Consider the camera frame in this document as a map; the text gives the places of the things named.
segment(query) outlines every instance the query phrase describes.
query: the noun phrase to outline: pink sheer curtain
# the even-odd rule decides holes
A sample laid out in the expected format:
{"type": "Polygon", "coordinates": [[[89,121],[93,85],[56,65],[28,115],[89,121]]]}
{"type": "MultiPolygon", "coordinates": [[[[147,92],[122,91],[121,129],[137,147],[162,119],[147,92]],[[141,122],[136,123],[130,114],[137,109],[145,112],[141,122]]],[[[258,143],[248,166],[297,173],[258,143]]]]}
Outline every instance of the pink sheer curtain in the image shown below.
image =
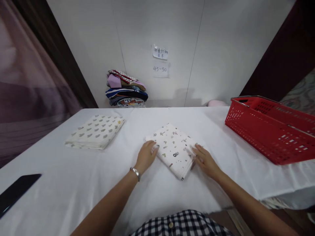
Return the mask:
{"type": "Polygon", "coordinates": [[[0,0],[0,168],[82,107],[10,0],[0,0]]]}

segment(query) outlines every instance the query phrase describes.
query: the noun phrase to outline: red plastic basket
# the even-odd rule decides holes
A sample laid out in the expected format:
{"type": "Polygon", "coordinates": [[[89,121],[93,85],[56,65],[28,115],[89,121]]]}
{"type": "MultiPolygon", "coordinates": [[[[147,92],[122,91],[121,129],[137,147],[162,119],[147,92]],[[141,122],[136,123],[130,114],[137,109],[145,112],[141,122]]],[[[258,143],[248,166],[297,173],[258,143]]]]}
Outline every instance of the red plastic basket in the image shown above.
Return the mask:
{"type": "Polygon", "coordinates": [[[315,117],[261,96],[231,98],[225,124],[277,165],[315,158],[315,117]]]}

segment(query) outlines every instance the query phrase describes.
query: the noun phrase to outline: white wall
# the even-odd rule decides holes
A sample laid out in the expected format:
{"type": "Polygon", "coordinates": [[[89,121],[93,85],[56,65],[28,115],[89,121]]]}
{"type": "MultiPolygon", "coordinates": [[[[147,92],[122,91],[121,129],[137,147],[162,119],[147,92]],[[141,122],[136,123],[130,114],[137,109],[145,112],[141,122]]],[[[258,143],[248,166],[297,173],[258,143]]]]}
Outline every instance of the white wall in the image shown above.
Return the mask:
{"type": "Polygon", "coordinates": [[[99,107],[106,73],[147,86],[147,106],[202,106],[238,96],[294,0],[47,0],[99,107]],[[170,78],[152,76],[151,45],[167,47],[170,78]]]}

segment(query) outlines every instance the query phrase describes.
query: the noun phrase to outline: white cloth with gray hearts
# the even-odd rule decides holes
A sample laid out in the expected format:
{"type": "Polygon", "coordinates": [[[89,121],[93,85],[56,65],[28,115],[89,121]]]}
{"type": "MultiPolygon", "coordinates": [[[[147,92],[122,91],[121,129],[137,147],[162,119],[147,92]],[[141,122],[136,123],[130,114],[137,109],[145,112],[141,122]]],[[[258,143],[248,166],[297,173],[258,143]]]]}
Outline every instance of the white cloth with gray hearts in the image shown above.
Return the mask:
{"type": "Polygon", "coordinates": [[[171,124],[158,129],[145,140],[156,142],[154,148],[159,147],[157,156],[176,177],[184,180],[195,157],[191,148],[195,146],[196,142],[171,124]]]}
{"type": "Polygon", "coordinates": [[[71,148],[104,149],[124,124],[122,117],[94,115],[65,141],[71,148]]]}

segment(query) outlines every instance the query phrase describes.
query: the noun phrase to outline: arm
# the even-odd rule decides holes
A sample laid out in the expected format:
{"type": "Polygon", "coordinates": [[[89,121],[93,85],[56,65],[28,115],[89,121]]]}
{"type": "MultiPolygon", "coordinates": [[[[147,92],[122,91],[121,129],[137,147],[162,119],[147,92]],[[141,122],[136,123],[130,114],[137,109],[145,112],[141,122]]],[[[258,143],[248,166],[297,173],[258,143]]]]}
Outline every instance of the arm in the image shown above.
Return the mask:
{"type": "MultiPolygon", "coordinates": [[[[135,168],[140,175],[150,167],[155,159],[158,148],[151,153],[154,144],[153,141],[146,142],[138,154],[135,168]]],[[[92,209],[71,236],[110,235],[137,182],[137,175],[133,171],[129,171],[92,209]]]]}
{"type": "Polygon", "coordinates": [[[228,177],[218,167],[207,150],[200,145],[196,144],[195,146],[196,148],[193,148],[193,150],[196,153],[196,163],[203,172],[221,186],[255,235],[298,235],[286,223],[228,177]]]}

